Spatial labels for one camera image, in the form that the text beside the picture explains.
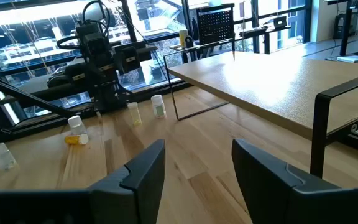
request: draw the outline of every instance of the tan table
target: tan table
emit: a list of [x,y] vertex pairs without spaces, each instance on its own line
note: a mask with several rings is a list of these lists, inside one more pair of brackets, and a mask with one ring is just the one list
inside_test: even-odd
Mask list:
[[[316,95],[358,77],[358,64],[244,52],[236,52],[235,59],[228,52],[168,70],[309,140]],[[326,129],[333,132],[358,118],[358,89],[334,98],[329,106]]]

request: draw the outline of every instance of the floor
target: floor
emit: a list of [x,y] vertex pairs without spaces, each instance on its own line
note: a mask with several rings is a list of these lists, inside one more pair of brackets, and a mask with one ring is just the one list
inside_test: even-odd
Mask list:
[[[341,48],[341,39],[336,39],[336,40],[326,40],[318,43],[301,44],[295,47],[279,50],[277,52],[274,52],[273,54],[282,54],[282,55],[291,55],[291,56],[296,55],[304,58],[325,60],[326,58],[339,56],[340,48]],[[351,54],[353,52],[358,52],[358,34],[349,37],[346,52],[348,54]]]
[[[180,116],[222,102],[196,87],[175,92],[175,99]],[[165,183],[157,223],[251,224],[231,161],[233,138],[309,170],[311,142],[295,133],[231,104],[177,121],[171,96],[163,100],[167,118],[154,118],[150,100],[144,101],[139,103],[142,125],[137,127],[128,109],[86,119],[91,138],[86,146],[63,142],[68,126],[9,142],[20,169],[0,171],[0,189],[84,188],[164,139]],[[358,187],[358,151],[334,143],[325,162],[324,179]]]

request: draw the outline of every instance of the black metal table frame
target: black metal table frame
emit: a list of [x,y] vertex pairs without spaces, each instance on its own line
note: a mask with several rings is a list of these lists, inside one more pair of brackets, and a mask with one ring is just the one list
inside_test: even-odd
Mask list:
[[317,94],[314,102],[313,137],[311,143],[310,173],[323,177],[326,146],[346,138],[358,130],[358,118],[327,133],[331,99],[358,88],[358,77]]
[[230,38],[230,39],[226,39],[226,40],[220,40],[220,41],[217,41],[217,42],[213,42],[213,43],[209,43],[209,44],[204,44],[204,45],[199,45],[199,46],[191,47],[191,48],[188,48],[188,49],[185,49],[185,50],[180,50],[180,51],[177,51],[177,52],[172,52],[172,53],[170,53],[170,54],[166,54],[166,55],[163,56],[165,69],[166,69],[166,71],[167,71],[168,85],[169,85],[169,89],[170,89],[171,95],[172,95],[173,107],[174,107],[174,109],[175,109],[175,115],[176,115],[178,121],[182,121],[182,120],[184,120],[184,119],[187,119],[187,118],[190,118],[190,117],[192,117],[192,116],[195,116],[195,115],[198,115],[198,114],[207,112],[207,111],[209,111],[209,110],[213,110],[213,109],[219,108],[220,106],[224,106],[224,105],[228,104],[229,102],[220,103],[220,104],[218,104],[218,105],[215,105],[215,106],[212,106],[212,107],[203,109],[203,110],[201,110],[201,111],[197,111],[197,112],[195,112],[195,113],[192,113],[192,114],[189,114],[189,115],[186,115],[186,116],[183,116],[183,117],[179,117],[179,115],[178,115],[178,109],[177,109],[177,104],[176,104],[176,102],[175,102],[175,96],[174,96],[173,90],[172,90],[172,83],[171,83],[171,78],[170,78],[170,74],[169,74],[169,70],[168,70],[168,65],[167,65],[167,59],[166,59],[166,57],[169,56],[169,55],[173,55],[173,54],[192,53],[192,52],[194,52],[194,51],[196,51],[196,50],[202,50],[202,49],[207,48],[207,47],[214,47],[214,46],[218,46],[218,45],[222,45],[222,44],[231,43],[231,44],[232,44],[232,51],[233,51],[233,59],[234,59],[234,44],[235,44],[235,41],[236,41],[235,38]]

